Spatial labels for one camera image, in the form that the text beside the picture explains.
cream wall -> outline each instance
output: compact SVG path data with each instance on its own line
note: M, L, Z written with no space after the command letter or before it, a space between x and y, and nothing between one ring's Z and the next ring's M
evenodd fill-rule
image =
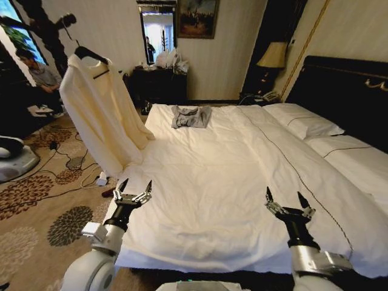
M110 58L119 69L132 69L146 61L139 11L135 0L42 0L52 21L71 12L77 23L69 28L73 38L99 55ZM13 0L23 19L28 17ZM214 39L178 38L182 57L189 61L189 99L238 99L255 45L266 0L220 0ZM35 37L49 65L51 54ZM76 43L64 30L60 39L66 55Z
M329 0L289 85L285 87L324 3L325 0L309 0L306 4L293 36L295 44L289 49L287 67L275 83L277 92L284 90L283 98L289 94L307 55L388 62L388 1Z
M190 99L239 98L266 2L220 0L214 39L178 38Z
M21 5L13 0L25 22L29 23ZM135 0L42 0L48 18L55 22L66 13L73 13L77 23L68 28L73 39L99 55L111 59L117 68L128 70L146 61L141 33L139 10ZM70 56L77 44L71 41L65 30L59 38ZM55 68L51 53L39 37L35 37L39 48Z

bed frame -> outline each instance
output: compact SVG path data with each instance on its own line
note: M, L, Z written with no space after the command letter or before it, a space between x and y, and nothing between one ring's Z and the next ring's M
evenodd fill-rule
M286 102L388 153L388 63L307 56Z

floral rug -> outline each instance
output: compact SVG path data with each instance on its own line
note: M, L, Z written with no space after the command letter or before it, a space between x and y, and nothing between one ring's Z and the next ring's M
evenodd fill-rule
M50 150L52 141L58 153ZM81 188L84 178L91 174L84 185L92 183L101 169L68 116L25 143L41 160L16 182L0 184L0 290L60 290L67 267L90 250L81 229L88 221L102 222L110 198L101 193L116 181Z

folded shirt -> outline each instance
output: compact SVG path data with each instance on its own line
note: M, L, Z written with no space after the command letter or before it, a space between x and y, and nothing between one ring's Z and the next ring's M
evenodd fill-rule
M177 129L181 126L206 128L209 123L212 108L210 106L197 107L194 109L179 108L177 105L172 107L174 118L171 127Z

person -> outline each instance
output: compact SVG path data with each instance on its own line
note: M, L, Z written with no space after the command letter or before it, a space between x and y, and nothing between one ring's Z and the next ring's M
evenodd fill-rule
M49 66L36 62L33 53L28 50L19 48L16 50L16 55L28 67L28 71L34 79L36 86L41 89L36 94L35 102L40 106L36 113L53 112L55 118L62 116L61 95L58 90L62 78L59 74Z
M148 36L145 37L147 41L147 51L148 51L148 60L153 62L153 54L156 52L155 48L150 44L150 39Z

